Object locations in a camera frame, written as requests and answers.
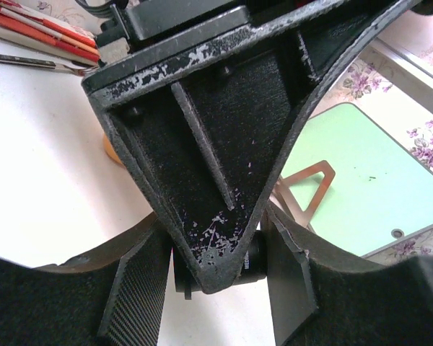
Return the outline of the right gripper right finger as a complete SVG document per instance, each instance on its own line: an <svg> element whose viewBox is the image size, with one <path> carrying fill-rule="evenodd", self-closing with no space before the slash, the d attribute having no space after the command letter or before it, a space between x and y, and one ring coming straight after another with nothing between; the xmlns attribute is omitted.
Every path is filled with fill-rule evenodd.
<svg viewBox="0 0 433 346"><path fill-rule="evenodd" d="M274 204L263 232L278 345L433 345L433 256L380 265L295 223Z"/></svg>

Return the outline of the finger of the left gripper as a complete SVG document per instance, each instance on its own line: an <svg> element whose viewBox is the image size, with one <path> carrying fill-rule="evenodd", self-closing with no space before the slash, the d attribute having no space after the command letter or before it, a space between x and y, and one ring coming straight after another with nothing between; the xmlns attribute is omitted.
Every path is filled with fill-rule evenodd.
<svg viewBox="0 0 433 346"><path fill-rule="evenodd" d="M82 86L128 173L206 293L235 280L268 196L320 99L382 25L243 25Z"/></svg>

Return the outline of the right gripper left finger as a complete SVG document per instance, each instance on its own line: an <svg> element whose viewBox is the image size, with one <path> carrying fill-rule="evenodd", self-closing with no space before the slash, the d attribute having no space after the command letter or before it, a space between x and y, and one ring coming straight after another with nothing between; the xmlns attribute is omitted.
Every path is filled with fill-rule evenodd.
<svg viewBox="0 0 433 346"><path fill-rule="evenodd" d="M171 239L155 214L61 265L0 258L0 345L155 345Z"/></svg>

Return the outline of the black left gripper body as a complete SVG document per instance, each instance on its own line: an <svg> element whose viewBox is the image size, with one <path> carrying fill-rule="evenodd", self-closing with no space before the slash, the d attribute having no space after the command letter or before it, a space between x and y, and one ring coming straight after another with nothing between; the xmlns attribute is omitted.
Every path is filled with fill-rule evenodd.
<svg viewBox="0 0 433 346"><path fill-rule="evenodd" d="M204 59L229 74L264 51L292 57L288 75L317 84L353 40L395 1L109 1L81 6L102 19L100 70L86 87L125 82L147 69L169 75Z"/></svg>

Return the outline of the black handled fork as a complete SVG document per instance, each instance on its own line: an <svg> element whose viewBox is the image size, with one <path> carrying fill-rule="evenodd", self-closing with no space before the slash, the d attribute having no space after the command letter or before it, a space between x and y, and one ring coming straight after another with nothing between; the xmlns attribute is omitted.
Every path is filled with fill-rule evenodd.
<svg viewBox="0 0 433 346"><path fill-rule="evenodd" d="M61 73L73 74L76 76L86 76L87 74L92 73L97 69L96 66L90 66L88 68L75 68L62 63L54 63L52 61L23 58L18 56L8 56L2 54L0 54L0 63L13 66L26 66L47 71L57 71Z"/></svg>

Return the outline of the orange storage basket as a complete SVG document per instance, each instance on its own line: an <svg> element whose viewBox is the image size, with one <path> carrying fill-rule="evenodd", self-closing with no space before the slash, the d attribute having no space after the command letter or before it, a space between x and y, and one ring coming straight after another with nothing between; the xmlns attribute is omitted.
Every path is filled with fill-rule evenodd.
<svg viewBox="0 0 433 346"><path fill-rule="evenodd" d="M108 137L105 134L102 137L102 145L105 153L109 156L109 158L112 159L116 164L123 166L123 162L119 159L111 142L109 141Z"/></svg>

